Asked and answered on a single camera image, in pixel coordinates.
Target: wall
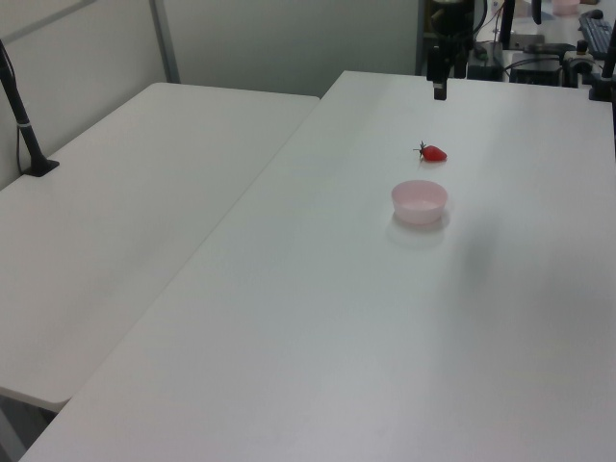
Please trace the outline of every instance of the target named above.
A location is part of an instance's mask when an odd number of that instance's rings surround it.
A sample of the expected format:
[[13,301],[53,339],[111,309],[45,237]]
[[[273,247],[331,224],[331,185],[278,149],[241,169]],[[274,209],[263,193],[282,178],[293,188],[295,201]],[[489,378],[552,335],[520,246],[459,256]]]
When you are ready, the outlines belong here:
[[[7,7],[0,3],[0,14]],[[166,79],[148,0],[97,0],[6,48],[45,155]],[[2,189],[17,177],[17,167],[15,121],[0,93]],[[27,151],[21,158],[27,165]]]
[[323,96],[343,70],[412,74],[419,0],[160,0],[182,83]]

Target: red strawberry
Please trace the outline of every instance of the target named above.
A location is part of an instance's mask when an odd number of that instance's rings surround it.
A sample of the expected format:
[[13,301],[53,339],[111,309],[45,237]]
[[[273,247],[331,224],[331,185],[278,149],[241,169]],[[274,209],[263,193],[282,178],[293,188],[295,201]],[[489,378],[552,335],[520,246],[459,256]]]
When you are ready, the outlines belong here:
[[444,162],[447,160],[447,154],[436,146],[426,146],[422,141],[420,149],[413,149],[414,151],[420,151],[420,158],[423,157],[426,162]]

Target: table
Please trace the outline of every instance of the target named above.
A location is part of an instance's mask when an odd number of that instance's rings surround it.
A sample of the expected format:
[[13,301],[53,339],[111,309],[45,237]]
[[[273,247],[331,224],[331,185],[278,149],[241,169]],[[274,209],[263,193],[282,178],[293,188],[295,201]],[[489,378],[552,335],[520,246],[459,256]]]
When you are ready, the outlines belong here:
[[0,192],[0,394],[58,411],[318,98],[156,84]]
[[344,73],[23,462],[615,460],[610,111]]

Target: floor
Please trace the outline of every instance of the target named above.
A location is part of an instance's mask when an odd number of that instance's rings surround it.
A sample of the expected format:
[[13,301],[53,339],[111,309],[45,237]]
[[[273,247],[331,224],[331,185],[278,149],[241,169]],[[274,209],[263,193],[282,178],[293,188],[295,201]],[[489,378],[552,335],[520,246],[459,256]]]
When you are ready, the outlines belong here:
[[17,462],[55,414],[0,397],[0,462]]

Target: bowl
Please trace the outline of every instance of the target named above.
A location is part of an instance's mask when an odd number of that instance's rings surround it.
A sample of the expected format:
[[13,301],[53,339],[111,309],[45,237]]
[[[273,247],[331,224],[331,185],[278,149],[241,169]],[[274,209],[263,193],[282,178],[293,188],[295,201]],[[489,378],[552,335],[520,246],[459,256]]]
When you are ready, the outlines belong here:
[[392,190],[396,216],[411,224],[429,224],[443,214],[447,191],[441,185],[426,180],[400,183]]
[[552,0],[552,13],[558,16],[578,14],[579,0]]

